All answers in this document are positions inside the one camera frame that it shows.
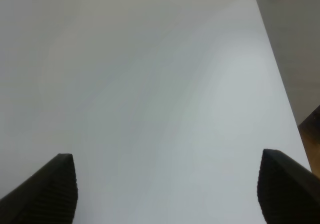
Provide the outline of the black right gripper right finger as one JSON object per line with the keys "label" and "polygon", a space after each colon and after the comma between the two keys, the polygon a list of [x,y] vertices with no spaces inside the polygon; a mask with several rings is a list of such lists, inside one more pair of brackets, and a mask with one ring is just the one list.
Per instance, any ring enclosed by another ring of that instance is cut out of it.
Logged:
{"label": "black right gripper right finger", "polygon": [[264,149],[257,198],[266,223],[319,223],[320,179],[279,150]]}

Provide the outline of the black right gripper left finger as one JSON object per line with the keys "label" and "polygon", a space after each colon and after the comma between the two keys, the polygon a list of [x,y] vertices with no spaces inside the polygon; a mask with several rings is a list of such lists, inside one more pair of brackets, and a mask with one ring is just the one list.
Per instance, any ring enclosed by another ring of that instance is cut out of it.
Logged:
{"label": "black right gripper left finger", "polygon": [[58,154],[1,198],[1,223],[73,223],[78,186],[72,154]]}

